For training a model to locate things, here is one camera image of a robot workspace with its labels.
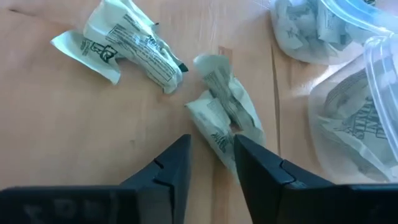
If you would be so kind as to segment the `clear plastic container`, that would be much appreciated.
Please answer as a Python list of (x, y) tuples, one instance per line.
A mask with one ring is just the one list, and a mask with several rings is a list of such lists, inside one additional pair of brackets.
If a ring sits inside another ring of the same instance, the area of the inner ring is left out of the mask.
[[(288, 56), (307, 63), (338, 65), (354, 60), (364, 51), (365, 42), (376, 35), (390, 35), (398, 32), (398, 15), (391, 14), (376, 6), (377, 0), (312, 0), (321, 1), (329, 10), (346, 22), (346, 31), (352, 38), (348, 45), (337, 45), (318, 38), (309, 39), (309, 45), (297, 50), (280, 49)], [(271, 19), (274, 30), (274, 2), (271, 0)]]
[[(371, 37), (364, 46), (364, 52), (356, 60), (330, 77), (339, 75), (346, 78), (360, 70), (366, 71), (379, 119), (394, 155), (398, 159), (398, 35)], [(325, 176), (334, 183), (376, 183), (337, 182), (324, 169), (323, 171)]]

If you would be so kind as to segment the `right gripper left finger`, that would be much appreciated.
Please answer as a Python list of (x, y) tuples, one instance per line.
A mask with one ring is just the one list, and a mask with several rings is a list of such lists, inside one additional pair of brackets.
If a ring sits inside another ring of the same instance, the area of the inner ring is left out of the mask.
[(184, 224), (191, 179), (192, 137), (184, 134), (121, 183), (135, 191), (134, 224)]

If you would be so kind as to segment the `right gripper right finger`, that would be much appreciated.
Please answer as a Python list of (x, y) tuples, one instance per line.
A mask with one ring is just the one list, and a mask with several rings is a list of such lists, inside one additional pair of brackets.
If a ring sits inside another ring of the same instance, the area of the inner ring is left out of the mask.
[(253, 224), (327, 222), (331, 182), (240, 134), (234, 137), (234, 154)]

